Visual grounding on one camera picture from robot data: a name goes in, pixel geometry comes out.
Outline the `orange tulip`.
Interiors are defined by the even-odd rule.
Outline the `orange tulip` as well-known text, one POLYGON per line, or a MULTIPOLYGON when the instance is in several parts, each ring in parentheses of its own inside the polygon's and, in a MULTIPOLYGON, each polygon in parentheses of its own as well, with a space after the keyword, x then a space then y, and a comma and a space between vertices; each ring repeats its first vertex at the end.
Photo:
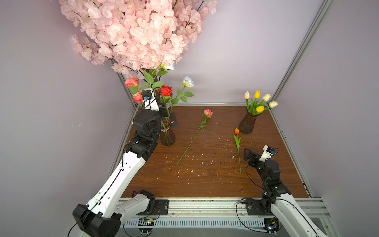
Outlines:
POLYGON ((235 139, 235 144, 236 144, 236 148, 237 148, 239 171, 240 171, 240 175, 242 175, 241 160, 240 160, 240 142, 241 142, 241 136, 240 136, 240 131, 239 131, 238 128, 236 128, 235 131, 234 131, 234 139, 235 139))

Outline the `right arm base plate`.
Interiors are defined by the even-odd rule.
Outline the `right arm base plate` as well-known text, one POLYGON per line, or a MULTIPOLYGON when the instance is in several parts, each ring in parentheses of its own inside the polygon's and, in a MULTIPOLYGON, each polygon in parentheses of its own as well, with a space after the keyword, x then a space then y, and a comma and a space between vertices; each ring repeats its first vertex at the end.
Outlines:
POLYGON ((261 201, 257 199, 247 198, 245 200, 245 208, 249 216, 269 216, 272 215, 261 205, 261 201))

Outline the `red rose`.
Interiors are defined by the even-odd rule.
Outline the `red rose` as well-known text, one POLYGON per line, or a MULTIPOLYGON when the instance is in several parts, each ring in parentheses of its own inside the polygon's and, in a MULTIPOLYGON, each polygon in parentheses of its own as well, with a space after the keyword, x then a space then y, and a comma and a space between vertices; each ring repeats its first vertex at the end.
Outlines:
POLYGON ((162 86, 160 89, 157 90, 158 96, 159 96, 159 102, 163 102, 167 105, 167 108, 171 106, 171 99, 173 95, 173 90, 171 87, 168 86, 162 86))

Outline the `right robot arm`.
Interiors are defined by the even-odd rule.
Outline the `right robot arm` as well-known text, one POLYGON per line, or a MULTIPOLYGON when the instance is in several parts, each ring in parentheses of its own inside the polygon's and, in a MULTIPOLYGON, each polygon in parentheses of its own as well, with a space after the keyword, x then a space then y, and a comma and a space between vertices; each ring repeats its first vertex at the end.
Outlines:
POLYGON ((254 168, 262 180, 262 212, 276 217, 291 237, 325 237, 315 223, 297 204, 289 189, 281 181, 279 164, 272 159, 277 150, 265 145, 261 155, 244 149, 244 160, 254 168))

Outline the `white rose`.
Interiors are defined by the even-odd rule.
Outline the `white rose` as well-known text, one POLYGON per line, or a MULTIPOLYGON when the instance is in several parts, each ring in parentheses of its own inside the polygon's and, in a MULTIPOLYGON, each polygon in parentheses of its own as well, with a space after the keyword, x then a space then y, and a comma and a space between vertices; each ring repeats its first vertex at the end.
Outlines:
POLYGON ((189 76, 183 77, 181 82, 182 89, 176 91, 176 95, 170 100, 169 116, 171 116, 173 106, 177 105, 180 101, 187 103, 188 98, 194 97, 194 94, 189 90, 195 86, 195 82, 189 76))
POLYGON ((169 69, 166 66, 161 64, 155 69, 149 69, 143 72, 145 89, 151 88, 154 90, 157 102, 159 100, 157 90, 164 86, 164 83, 161 81, 161 77, 166 75, 168 70, 169 69))

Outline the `white tulip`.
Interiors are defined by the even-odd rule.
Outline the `white tulip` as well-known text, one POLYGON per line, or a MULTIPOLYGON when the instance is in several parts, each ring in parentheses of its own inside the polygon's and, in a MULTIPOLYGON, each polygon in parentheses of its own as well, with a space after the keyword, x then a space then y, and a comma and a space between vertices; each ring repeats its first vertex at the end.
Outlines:
POLYGON ((271 101, 265 108, 264 108, 264 111, 266 110, 270 110, 270 109, 273 109, 275 108, 276 106, 278 105, 278 102, 276 101, 271 101))

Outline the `pale pink tulip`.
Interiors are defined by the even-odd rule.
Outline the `pale pink tulip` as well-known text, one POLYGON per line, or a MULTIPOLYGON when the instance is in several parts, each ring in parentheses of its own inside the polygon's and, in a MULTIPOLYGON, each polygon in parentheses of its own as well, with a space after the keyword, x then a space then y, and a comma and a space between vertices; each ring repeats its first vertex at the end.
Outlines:
POLYGON ((245 93, 244 99, 245 99, 245 102, 246 102, 247 112, 249 113, 250 112, 250 104, 249 104, 250 93, 248 91, 245 93))

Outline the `yellow tulip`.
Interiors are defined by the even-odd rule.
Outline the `yellow tulip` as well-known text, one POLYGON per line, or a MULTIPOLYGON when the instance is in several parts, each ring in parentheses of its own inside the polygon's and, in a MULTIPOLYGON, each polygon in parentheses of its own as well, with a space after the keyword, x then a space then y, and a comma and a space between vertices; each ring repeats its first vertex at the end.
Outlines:
POLYGON ((258 102, 259 102, 260 96, 261 96, 261 92, 260 91, 256 91, 255 94, 254 94, 254 100, 251 101, 251 112, 254 115, 257 113, 256 107, 258 106, 258 102))
POLYGON ((258 106, 253 109, 254 115, 259 115, 265 110, 264 106, 258 106))

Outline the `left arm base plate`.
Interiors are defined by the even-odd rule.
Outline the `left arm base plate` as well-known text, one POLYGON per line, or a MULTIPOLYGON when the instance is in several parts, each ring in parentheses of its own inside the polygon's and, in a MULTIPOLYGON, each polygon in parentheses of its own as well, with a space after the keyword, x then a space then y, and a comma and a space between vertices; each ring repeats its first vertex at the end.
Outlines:
POLYGON ((140 212, 138 216, 151 216, 151 215, 168 215, 169 200, 168 199, 156 199, 154 205, 149 204, 148 209, 144 212, 140 212))

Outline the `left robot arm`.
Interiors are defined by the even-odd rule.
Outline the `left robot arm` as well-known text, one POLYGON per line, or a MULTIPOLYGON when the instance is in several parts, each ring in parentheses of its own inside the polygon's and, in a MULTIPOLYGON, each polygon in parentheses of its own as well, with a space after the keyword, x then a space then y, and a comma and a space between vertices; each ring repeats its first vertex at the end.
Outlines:
POLYGON ((126 145, 115 171, 87 204, 79 204, 73 211, 81 237, 114 237, 124 221, 155 210, 155 196, 146 190, 128 200, 125 207, 118 205, 125 189, 156 149, 161 119, 167 113, 156 99, 144 103, 145 108, 133 120, 133 138, 126 145))

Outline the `pink orange rose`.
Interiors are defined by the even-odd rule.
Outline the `pink orange rose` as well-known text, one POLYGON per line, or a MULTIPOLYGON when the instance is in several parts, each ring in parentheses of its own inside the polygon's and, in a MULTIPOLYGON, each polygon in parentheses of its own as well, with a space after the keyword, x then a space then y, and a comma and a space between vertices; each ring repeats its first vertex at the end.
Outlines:
POLYGON ((139 79, 130 78, 125 81, 125 86, 132 95, 137 94, 140 91, 139 79))

